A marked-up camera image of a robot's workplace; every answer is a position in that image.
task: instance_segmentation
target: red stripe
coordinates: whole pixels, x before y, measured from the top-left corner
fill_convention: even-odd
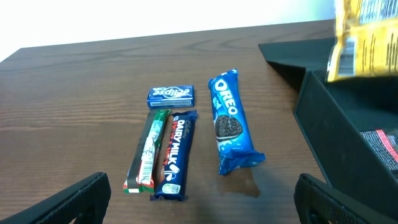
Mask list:
[[[377,135],[379,135],[380,140],[383,142],[384,147],[390,152],[390,154],[393,156],[393,158],[398,162],[398,153],[396,150],[392,147],[390,141],[388,140],[386,134],[384,133],[383,130],[376,130]]]

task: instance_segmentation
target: yellow snack wrapper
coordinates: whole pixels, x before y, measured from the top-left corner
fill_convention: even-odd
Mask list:
[[[398,75],[398,0],[336,0],[327,82]]]

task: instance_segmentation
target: white background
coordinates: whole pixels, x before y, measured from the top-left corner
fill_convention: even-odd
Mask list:
[[[334,18],[333,0],[0,0],[0,62],[21,47]]]

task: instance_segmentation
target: open cardboard box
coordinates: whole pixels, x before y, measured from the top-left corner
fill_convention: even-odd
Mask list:
[[[398,220],[398,181],[360,131],[398,128],[398,77],[325,83],[334,38],[260,44],[298,94],[294,116],[326,182]]]

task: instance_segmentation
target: wood grain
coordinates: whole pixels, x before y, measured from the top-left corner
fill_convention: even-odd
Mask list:
[[[105,223],[298,223],[299,174],[322,175],[292,115],[297,94],[257,45],[332,35],[333,21],[319,21],[18,50],[0,63],[0,219],[103,171],[112,188]],[[207,83],[231,68],[240,72],[253,144],[267,160],[223,177]],[[147,92],[164,85],[196,89],[184,203],[122,190]]]

